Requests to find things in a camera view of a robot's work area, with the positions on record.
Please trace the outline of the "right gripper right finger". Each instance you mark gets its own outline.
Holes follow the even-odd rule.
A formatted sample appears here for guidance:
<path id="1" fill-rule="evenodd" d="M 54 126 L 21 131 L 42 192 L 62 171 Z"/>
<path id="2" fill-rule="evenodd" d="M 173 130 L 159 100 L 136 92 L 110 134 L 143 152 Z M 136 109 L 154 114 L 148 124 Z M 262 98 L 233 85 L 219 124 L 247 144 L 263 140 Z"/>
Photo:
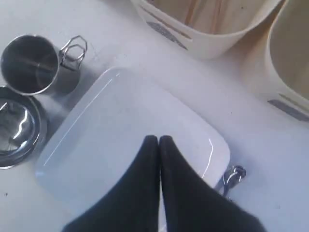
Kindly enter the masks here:
<path id="1" fill-rule="evenodd" d="M 169 232 L 264 232 L 254 215 L 211 188 L 185 160 L 174 140 L 159 140 L 161 181 Z"/>

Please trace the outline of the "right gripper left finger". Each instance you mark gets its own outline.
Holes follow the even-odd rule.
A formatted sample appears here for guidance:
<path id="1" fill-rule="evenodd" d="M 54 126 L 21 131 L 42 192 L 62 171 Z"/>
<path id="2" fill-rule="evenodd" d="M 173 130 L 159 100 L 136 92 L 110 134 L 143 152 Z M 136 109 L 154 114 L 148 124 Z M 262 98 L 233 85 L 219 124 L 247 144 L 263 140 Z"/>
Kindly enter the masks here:
<path id="1" fill-rule="evenodd" d="M 158 140 L 147 135 L 120 180 L 64 232 L 156 232 L 159 224 Z"/>

